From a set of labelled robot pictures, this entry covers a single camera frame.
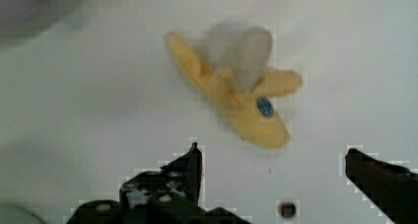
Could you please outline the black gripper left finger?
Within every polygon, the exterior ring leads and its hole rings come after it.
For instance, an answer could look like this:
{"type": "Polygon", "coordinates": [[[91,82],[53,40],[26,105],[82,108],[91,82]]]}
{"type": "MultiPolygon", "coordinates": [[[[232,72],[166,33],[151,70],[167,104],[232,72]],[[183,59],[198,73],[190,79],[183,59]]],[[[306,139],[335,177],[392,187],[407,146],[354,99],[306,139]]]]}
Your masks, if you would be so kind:
{"type": "Polygon", "coordinates": [[[198,205],[203,157],[197,143],[158,171],[146,171],[119,188],[119,200],[80,205],[66,224],[250,224],[233,212],[198,205]]]}

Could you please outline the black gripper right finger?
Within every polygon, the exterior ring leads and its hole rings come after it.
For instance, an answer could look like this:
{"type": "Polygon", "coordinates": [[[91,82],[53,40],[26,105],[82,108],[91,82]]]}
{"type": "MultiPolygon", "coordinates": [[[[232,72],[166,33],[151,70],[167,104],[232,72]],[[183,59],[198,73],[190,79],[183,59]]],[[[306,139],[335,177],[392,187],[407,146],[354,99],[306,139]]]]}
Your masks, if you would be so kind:
{"type": "Polygon", "coordinates": [[[350,148],[345,176],[394,224],[418,223],[417,174],[350,148]]]}

